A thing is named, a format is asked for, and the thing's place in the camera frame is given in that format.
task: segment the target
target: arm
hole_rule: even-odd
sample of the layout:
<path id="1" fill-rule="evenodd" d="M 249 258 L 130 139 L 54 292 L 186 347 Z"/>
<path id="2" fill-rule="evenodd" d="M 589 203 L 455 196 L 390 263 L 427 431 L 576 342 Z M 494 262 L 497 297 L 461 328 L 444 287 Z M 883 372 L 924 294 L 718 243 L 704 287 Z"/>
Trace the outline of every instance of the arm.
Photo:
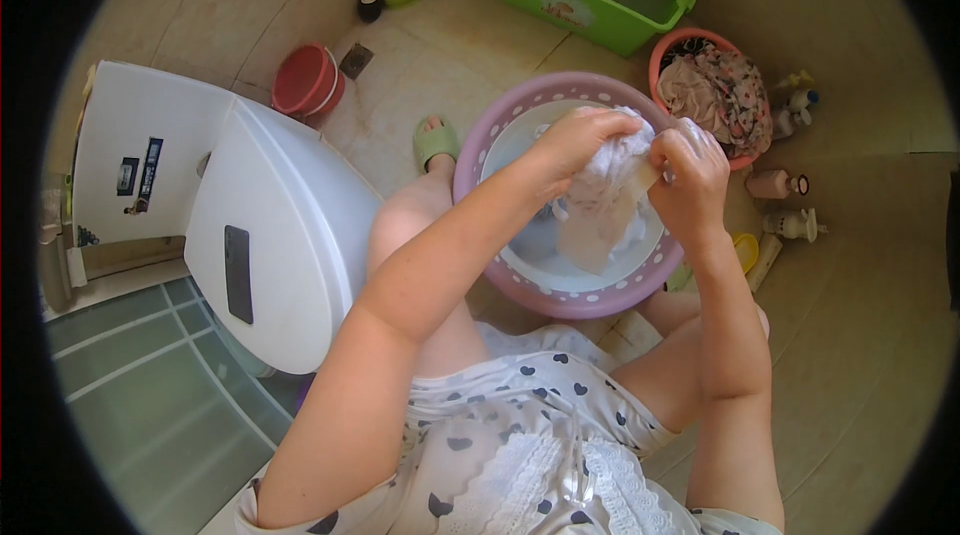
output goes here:
<path id="1" fill-rule="evenodd" d="M 770 432 L 770 349 L 723 227 L 730 165 L 703 132 L 666 131 L 652 161 L 669 161 L 672 183 L 659 181 L 650 199 L 693 268 L 702 316 L 702 418 L 687 487 L 689 507 L 724 508 L 784 529 Z"/>
<path id="2" fill-rule="evenodd" d="M 421 345 L 607 137 L 639 128 L 620 112 L 565 116 L 384 260 L 343 320 L 270 462 L 257 496 L 261 528 L 327 516 L 396 471 Z"/>

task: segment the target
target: pink bottle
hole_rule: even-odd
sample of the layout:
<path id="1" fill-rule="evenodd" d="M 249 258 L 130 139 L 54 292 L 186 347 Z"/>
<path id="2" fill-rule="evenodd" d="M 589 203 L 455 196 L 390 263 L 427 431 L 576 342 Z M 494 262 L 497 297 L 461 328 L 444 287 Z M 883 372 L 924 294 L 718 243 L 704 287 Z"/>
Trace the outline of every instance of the pink bottle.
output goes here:
<path id="1" fill-rule="evenodd" d="M 790 193 L 807 195 L 810 181 L 807 175 L 790 177 L 786 170 L 764 170 L 747 179 L 747 191 L 753 197 L 782 200 Z"/>

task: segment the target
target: sticker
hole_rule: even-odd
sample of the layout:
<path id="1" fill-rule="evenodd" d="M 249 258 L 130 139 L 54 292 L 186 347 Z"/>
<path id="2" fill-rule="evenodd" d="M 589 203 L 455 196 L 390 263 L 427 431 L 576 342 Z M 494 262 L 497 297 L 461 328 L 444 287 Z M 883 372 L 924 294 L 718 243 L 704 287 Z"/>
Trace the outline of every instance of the sticker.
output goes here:
<path id="1" fill-rule="evenodd" d="M 150 196 L 154 192 L 154 180 L 157 177 L 157 164 L 161 161 L 163 139 L 150 137 L 147 157 L 143 160 L 143 178 L 140 179 L 140 192 L 130 207 L 123 208 L 124 215 L 136 216 L 150 208 Z"/>
<path id="2" fill-rule="evenodd" d="M 540 0 L 540 11 L 581 29 L 594 22 L 590 4 L 583 0 Z"/>
<path id="3" fill-rule="evenodd" d="M 137 183 L 137 169 L 140 167 L 139 157 L 124 157 L 120 162 L 120 171 L 117 172 L 117 195 L 134 195 L 134 185 Z"/>
<path id="4" fill-rule="evenodd" d="M 77 225 L 77 247 L 82 248 L 85 245 L 96 245 L 100 243 L 100 239 L 97 238 L 97 235 L 93 234 L 87 229 L 84 229 L 80 225 Z"/>

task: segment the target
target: white cloth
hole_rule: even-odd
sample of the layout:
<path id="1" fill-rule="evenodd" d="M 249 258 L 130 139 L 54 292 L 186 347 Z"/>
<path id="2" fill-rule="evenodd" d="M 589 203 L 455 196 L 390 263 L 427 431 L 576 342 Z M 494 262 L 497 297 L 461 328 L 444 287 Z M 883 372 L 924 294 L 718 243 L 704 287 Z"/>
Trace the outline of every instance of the white cloth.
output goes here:
<path id="1" fill-rule="evenodd" d="M 276 531 L 255 526 L 253 482 L 235 508 L 237 532 L 779 533 L 732 512 L 688 510 L 644 478 L 638 458 L 673 434 L 610 378 L 616 362 L 575 329 L 511 337 L 478 327 L 491 354 L 504 355 L 414 379 L 394 476 L 326 517 Z"/>
<path id="2" fill-rule="evenodd" d="M 615 110 L 637 117 L 643 126 L 636 133 L 604 141 L 573 176 L 563 196 L 566 217 L 554 205 L 554 215 L 562 222 L 557 251 L 574 266 L 596 275 L 607 269 L 613 252 L 646 235 L 646 192 L 659 177 L 648 161 L 654 128 L 635 109 L 617 106 Z M 537 137 L 546 126 L 536 129 Z"/>

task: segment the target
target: floor drain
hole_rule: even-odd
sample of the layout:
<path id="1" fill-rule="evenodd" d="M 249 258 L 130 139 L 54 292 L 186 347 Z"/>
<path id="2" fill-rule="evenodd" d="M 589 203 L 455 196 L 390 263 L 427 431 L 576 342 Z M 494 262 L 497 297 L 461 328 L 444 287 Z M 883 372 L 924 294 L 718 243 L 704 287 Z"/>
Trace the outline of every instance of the floor drain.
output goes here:
<path id="1" fill-rule="evenodd" d="M 374 52 L 366 49 L 360 43 L 354 43 L 350 51 L 346 52 L 340 62 L 340 70 L 348 78 L 356 80 L 360 73 L 366 69 L 371 60 L 374 59 Z"/>

